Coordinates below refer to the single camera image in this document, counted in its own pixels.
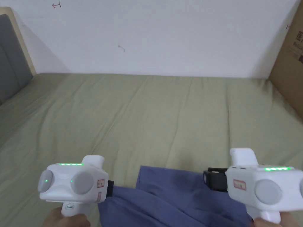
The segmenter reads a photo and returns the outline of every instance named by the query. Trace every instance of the green led light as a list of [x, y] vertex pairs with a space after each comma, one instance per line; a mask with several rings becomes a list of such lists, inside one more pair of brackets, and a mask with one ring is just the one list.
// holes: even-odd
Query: green led light
[[276, 171], [276, 170], [291, 170], [290, 167], [273, 167], [273, 168], [265, 168], [265, 171]]
[[82, 166], [82, 165], [84, 165], [84, 164], [81, 164], [81, 163], [59, 163], [59, 165], [68, 165], [68, 166], [70, 166], [70, 165], [72, 165], [72, 166]]

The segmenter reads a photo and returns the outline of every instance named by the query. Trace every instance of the white wall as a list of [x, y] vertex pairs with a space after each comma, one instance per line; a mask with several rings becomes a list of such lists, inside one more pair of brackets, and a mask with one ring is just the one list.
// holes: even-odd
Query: white wall
[[38, 73], [268, 77], [298, 0], [53, 3], [0, 0]]

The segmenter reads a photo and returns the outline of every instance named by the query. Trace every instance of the bed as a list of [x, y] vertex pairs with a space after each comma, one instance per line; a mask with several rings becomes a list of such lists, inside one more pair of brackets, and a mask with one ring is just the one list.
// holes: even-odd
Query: bed
[[[34, 75], [16, 34], [31, 75], [0, 106], [2, 226], [41, 226], [59, 205], [39, 199], [41, 172], [89, 154], [104, 156], [110, 179], [125, 187], [135, 186], [141, 165], [199, 173], [228, 167], [231, 147], [252, 148], [260, 163], [303, 169], [302, 120], [267, 80]], [[92, 226], [98, 217], [96, 206]]]

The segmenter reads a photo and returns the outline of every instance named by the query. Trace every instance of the controller grip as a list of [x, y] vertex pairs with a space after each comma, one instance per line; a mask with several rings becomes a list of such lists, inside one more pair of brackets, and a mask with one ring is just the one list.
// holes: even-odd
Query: controller grip
[[252, 217], [253, 220], [256, 218], [262, 218], [268, 222], [280, 224], [281, 216], [279, 211], [264, 211], [257, 208], [246, 206], [247, 213]]
[[88, 215], [91, 205], [88, 203], [73, 203], [64, 202], [61, 210], [61, 214], [65, 217], [75, 216], [77, 214]]

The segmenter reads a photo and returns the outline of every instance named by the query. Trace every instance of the hand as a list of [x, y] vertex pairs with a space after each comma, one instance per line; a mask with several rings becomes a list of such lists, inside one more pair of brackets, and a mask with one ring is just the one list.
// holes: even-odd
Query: hand
[[257, 218], [254, 221], [252, 226], [254, 227], [300, 227], [294, 220], [290, 213], [288, 212], [281, 212], [281, 223], [274, 224], [272, 222], [265, 221], [261, 218]]
[[91, 224], [84, 214], [72, 217], [64, 217], [61, 214], [62, 207], [53, 209], [45, 219], [42, 227], [90, 227]]

